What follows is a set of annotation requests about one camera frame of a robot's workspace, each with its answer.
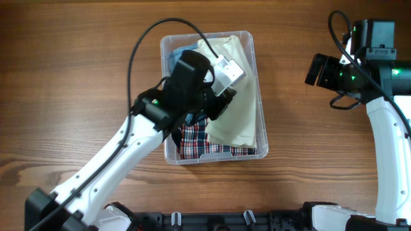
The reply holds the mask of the plaid checkered shorts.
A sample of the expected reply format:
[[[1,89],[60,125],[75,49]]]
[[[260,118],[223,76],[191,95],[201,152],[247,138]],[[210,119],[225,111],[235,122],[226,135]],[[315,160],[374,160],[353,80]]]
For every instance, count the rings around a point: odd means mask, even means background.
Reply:
[[[201,118],[192,126],[183,124],[171,134],[181,159],[200,158],[204,154],[231,153],[234,156],[255,155],[256,148],[239,148],[234,146],[214,144],[207,141],[207,118]]]

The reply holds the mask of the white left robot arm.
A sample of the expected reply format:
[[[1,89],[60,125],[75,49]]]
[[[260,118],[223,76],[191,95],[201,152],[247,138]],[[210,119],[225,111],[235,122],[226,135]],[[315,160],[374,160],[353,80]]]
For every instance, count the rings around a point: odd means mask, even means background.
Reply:
[[[184,124],[188,114],[218,118],[235,96],[244,70],[184,51],[170,76],[140,93],[117,134],[76,174],[50,193],[34,190],[25,202],[26,230],[135,230],[134,214],[108,197],[132,168]]]

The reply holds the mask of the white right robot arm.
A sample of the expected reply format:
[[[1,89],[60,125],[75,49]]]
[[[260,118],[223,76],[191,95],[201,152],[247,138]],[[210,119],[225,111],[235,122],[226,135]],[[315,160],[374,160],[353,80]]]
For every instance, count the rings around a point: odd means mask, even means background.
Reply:
[[[308,85],[335,91],[365,105],[374,136],[378,171],[375,213],[334,203],[306,202],[304,224],[315,230],[410,230],[410,62],[397,60],[394,21],[366,19],[347,24],[335,39],[341,58],[313,57]]]

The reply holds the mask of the blue jeans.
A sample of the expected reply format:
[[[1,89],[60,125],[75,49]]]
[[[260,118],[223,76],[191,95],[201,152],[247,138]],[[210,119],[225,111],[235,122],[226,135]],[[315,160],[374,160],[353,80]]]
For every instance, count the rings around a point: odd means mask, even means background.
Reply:
[[[170,67],[170,72],[172,73],[177,61],[180,59],[180,57],[182,56],[182,53],[186,50],[195,50],[197,49],[198,46],[196,43],[188,45],[188,46],[182,46],[182,47],[178,47],[177,49],[173,50],[170,55],[168,56],[168,61],[169,61],[169,67]],[[195,124],[195,116],[193,114],[188,114],[186,119],[185,119],[185,125],[186,126],[192,126],[193,124]]]

